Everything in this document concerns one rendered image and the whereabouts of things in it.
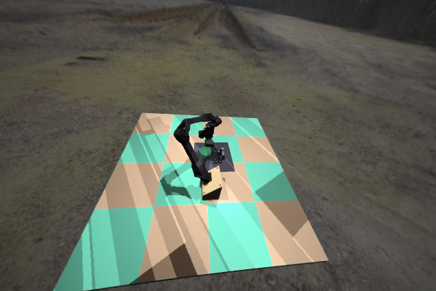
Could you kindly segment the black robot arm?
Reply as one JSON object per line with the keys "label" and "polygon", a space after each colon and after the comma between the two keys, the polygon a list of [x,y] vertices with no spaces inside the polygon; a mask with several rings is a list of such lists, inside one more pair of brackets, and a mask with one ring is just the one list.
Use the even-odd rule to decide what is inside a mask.
{"label": "black robot arm", "polygon": [[[191,124],[207,121],[211,121],[206,124],[206,130],[209,132],[213,132],[214,128],[222,123],[222,120],[218,116],[214,117],[211,113],[206,113],[199,117],[183,119],[181,124],[174,131],[174,137],[182,144],[191,161],[194,177],[200,178],[201,181],[204,181],[204,184],[212,181],[212,175],[211,172],[207,171],[204,161],[198,159],[198,156],[189,141],[189,130]],[[200,130],[198,132],[199,138],[207,138],[206,130]]]}

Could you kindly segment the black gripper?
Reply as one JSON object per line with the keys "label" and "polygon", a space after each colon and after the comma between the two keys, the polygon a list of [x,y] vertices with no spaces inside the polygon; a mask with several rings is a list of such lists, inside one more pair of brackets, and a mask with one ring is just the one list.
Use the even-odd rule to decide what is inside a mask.
{"label": "black gripper", "polygon": [[[206,127],[204,128],[204,130],[206,130]],[[214,141],[213,141],[213,134],[214,134],[214,131],[213,132],[209,132],[209,131],[207,131],[206,130],[206,134],[207,134],[207,138],[206,138],[206,140],[204,140],[205,141],[205,146],[206,147],[213,147],[214,146]]]}

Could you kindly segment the dark grey flat mat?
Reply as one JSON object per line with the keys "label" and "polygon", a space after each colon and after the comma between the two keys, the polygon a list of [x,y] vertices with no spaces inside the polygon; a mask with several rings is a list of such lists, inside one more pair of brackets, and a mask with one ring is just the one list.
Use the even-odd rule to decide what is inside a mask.
{"label": "dark grey flat mat", "polygon": [[[205,147],[205,142],[194,143],[194,151],[197,156],[201,147]],[[224,148],[224,159],[221,159],[221,148]],[[219,166],[220,172],[235,172],[228,142],[214,142],[214,146],[209,147],[209,149],[211,150],[210,158],[206,161],[203,160],[207,171]]]}

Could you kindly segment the clear green glass bottle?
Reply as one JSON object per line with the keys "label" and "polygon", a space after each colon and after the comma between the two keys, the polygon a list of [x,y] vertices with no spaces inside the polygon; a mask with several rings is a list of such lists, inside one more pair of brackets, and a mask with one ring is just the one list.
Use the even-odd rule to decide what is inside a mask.
{"label": "clear green glass bottle", "polygon": [[210,158],[210,156],[211,156],[211,150],[209,149],[209,147],[205,146],[205,147],[201,147],[200,148],[198,157],[201,160],[206,161],[206,160],[208,160]]}

